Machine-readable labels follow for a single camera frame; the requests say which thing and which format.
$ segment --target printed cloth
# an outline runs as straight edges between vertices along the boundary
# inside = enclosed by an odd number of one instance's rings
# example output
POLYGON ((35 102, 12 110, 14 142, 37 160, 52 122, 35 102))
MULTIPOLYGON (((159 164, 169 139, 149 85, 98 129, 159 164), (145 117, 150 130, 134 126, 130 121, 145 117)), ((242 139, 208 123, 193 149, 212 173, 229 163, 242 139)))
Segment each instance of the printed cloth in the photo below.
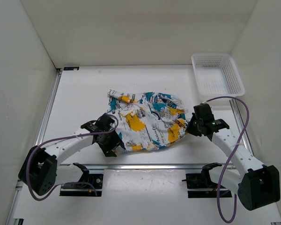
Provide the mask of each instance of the printed cloth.
POLYGON ((125 150, 117 152, 154 151, 172 145, 185 135, 185 119, 181 99, 163 93, 120 93, 109 90, 108 114, 116 116, 117 134, 125 150))

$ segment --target cable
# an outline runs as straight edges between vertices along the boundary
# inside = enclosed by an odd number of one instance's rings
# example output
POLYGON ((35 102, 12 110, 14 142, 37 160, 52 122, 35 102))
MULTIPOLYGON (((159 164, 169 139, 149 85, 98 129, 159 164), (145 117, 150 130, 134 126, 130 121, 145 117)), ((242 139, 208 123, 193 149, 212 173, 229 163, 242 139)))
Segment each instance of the cable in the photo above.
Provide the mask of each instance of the cable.
MULTIPOLYGON (((230 96, 221 96, 221 97, 215 97, 215 98, 209 99, 209 100, 207 100, 206 102, 210 102, 210 101, 213 101, 213 100, 216 100, 216 99, 220 99, 220 98, 231 98, 231 99, 235 99, 235 100, 241 102, 241 103, 244 105, 244 107, 245 107, 245 109, 246 109, 246 111, 247 111, 247 119, 246 119, 246 121, 245 121, 243 130, 242 130, 242 131, 240 132, 240 134, 239 134, 237 143, 236 143, 236 145, 235 145, 233 151, 232 151, 231 154, 229 155, 229 157, 228 157, 228 159, 227 159, 227 161, 226 161, 226 163, 225 163, 225 165, 224 165, 224 167, 223 167, 223 169, 222 169, 222 172, 221 172, 221 175, 220 175, 220 178, 219 178, 219 182, 218 182, 218 186, 219 186, 219 187, 221 186, 222 179, 223 179, 224 173, 225 173, 225 171, 226 171, 226 169, 227 169, 227 166, 228 166, 230 160, 232 159, 233 155, 235 154, 236 150, 238 149, 238 146, 240 145, 240 144, 239 144, 239 143, 240 143, 240 140, 242 139, 242 136, 243 136, 243 134, 244 134, 244 132, 245 132, 247 126, 248 126, 249 118, 250 118, 250 112, 249 112, 248 106, 246 105, 246 103, 245 103, 243 100, 241 100, 241 99, 239 99, 239 98, 230 97, 230 96)), ((220 214, 222 220, 223 220, 224 222, 226 222, 227 224, 232 223, 232 221, 235 219, 235 215, 236 215, 237 195, 236 195, 236 194, 234 195, 234 209, 233 209, 233 214, 232 214, 232 217, 231 217, 230 220, 226 220, 226 218, 225 218, 224 215, 222 214, 221 204, 220 204, 220 188, 218 188, 217 191, 216 191, 216 204, 217 204, 217 209, 218 209, 218 211, 219 211, 219 214, 220 214)))
MULTIPOLYGON (((104 134, 110 134, 111 132, 115 131, 116 128, 118 127, 118 119, 114 116, 114 115, 109 115, 108 116, 111 116, 113 117, 115 120, 116 120, 116 125, 113 129, 109 130, 109 131, 103 131, 103 132, 95 132, 95 133, 87 133, 87 134, 82 134, 82 135, 72 135, 72 136, 66 136, 66 137, 59 137, 59 138, 54 138, 54 139, 51 139, 51 140, 48 140, 48 141, 45 141, 43 143, 41 143, 40 145, 38 145, 31 153, 31 155, 29 156, 28 158, 28 162, 27 162, 27 166, 26 166, 26 181, 27 181, 27 186, 28 186, 28 190, 31 194, 31 196, 34 198, 34 200, 36 201, 42 201, 44 199, 46 199, 47 197, 49 197, 49 195, 53 192, 53 190, 58 186, 54 186, 50 192, 43 198, 38 198, 36 197, 36 195, 33 193, 33 190, 32 190, 32 186, 31 186, 31 183, 30 183, 30 176, 29 176, 29 172, 30 172, 30 166, 31 166, 31 161, 32 161, 32 158, 34 157, 35 153, 42 147, 44 146, 45 144, 48 144, 50 142, 56 142, 56 141, 60 141, 60 140, 68 140, 68 139, 73 139, 73 138, 77 138, 77 137, 85 137, 85 136, 90 136, 90 135, 104 135, 104 134)), ((69 184, 87 184, 87 185, 90 185, 92 187, 92 189, 95 191, 95 194, 97 196, 97 192, 94 188, 94 186, 88 182, 70 182, 69 184)))

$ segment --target metal frame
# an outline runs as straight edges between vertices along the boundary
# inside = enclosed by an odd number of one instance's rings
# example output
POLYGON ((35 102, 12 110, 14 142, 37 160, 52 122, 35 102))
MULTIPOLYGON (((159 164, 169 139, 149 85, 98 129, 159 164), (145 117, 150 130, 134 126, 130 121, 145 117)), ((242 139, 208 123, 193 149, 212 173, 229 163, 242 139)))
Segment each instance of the metal frame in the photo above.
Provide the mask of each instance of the metal frame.
MULTIPOLYGON (((233 115, 234 115, 234 118, 235 118, 235 121, 236 121, 236 124, 237 124, 238 131, 241 132, 242 129, 244 128, 244 122, 243 122, 243 119, 241 117, 241 114, 240 114, 240 111, 239 111, 239 108, 238 108, 238 105, 237 105, 237 101, 235 99, 230 100, 230 105, 231 105, 231 109, 232 109, 232 112, 233 112, 233 115)), ((245 131, 245 133, 242 137, 242 141, 244 143, 244 147, 252 155, 254 155, 254 152, 253 152, 253 149, 252 149, 252 146, 251 146, 251 143, 250 143, 250 140, 249 140, 249 137, 248 137, 248 134, 247 134, 246 131, 245 131)))
POLYGON ((56 93, 57 93, 58 85, 59 85, 59 82, 60 82, 61 74, 62 74, 62 70, 58 70, 57 71, 57 77, 56 77, 56 80, 54 82, 54 86, 51 90, 49 101, 47 103, 46 110, 45 110, 45 113, 44 113, 44 116, 43 116, 43 119, 42 119, 42 124, 41 124, 39 132, 37 134, 36 145, 39 145, 40 143, 43 142, 44 135, 45 135, 47 125, 48 125, 48 122, 49 122, 51 110, 52 110, 53 103, 54 103, 54 100, 55 100, 55 96, 56 96, 56 93))

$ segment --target black clamp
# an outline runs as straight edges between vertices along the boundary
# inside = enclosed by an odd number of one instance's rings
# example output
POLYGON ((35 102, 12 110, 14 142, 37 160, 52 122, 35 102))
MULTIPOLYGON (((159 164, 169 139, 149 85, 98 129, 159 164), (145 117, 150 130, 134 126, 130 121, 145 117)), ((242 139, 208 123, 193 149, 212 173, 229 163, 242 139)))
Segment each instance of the black clamp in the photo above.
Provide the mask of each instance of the black clamp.
POLYGON ((205 181, 207 187, 214 185, 214 183, 210 179, 209 170, 212 170, 213 168, 216 168, 218 166, 222 165, 220 163, 211 163, 202 167, 201 177, 202 180, 205 181))
MULTIPOLYGON (((81 125, 81 129, 86 129, 91 133, 109 131, 114 122, 109 115, 103 114, 98 120, 81 125)), ((93 143, 98 143, 106 157, 117 157, 113 150, 118 146, 125 149, 124 143, 116 131, 109 134, 94 135, 93 143)))
POLYGON ((88 182, 89 181, 89 170, 79 163, 73 163, 73 165, 77 166, 82 171, 82 176, 80 177, 78 182, 88 182))
POLYGON ((200 104, 193 109, 195 113, 192 113, 192 119, 187 125, 187 133, 194 136, 204 135, 211 140, 214 132, 219 132, 223 128, 229 129, 229 125, 224 120, 214 120, 210 105, 200 104))

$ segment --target black mount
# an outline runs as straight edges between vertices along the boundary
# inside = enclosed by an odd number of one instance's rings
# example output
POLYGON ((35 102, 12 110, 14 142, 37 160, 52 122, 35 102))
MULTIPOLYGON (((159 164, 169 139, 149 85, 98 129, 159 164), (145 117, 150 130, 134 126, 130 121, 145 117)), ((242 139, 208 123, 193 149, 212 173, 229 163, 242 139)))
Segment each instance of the black mount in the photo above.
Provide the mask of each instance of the black mount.
MULTIPOLYGON (((32 147, 24 161, 19 172, 19 179, 27 184, 26 167, 28 159, 37 146, 32 147)), ((56 156, 50 156, 44 151, 45 148, 40 148, 34 155, 29 172, 29 178, 32 190, 39 196, 46 194, 55 184, 57 160, 56 156)))
POLYGON ((237 195, 247 210, 279 201, 279 171, 273 165, 263 165, 262 169, 250 170, 239 184, 237 195))
POLYGON ((229 129, 229 125, 224 120, 214 120, 214 115, 208 104, 196 105, 193 109, 195 113, 192 113, 192 119, 187 125, 187 133, 195 136, 204 135, 211 140, 214 132, 219 132, 223 128, 229 129))
MULTIPOLYGON (((95 123, 89 121, 81 125, 81 129, 87 129, 91 133, 109 131, 114 122, 109 115, 103 114, 95 123)), ((94 135, 93 143, 98 143, 106 157, 117 157, 113 150, 118 146, 125 149, 124 143, 116 131, 104 135, 94 135)))

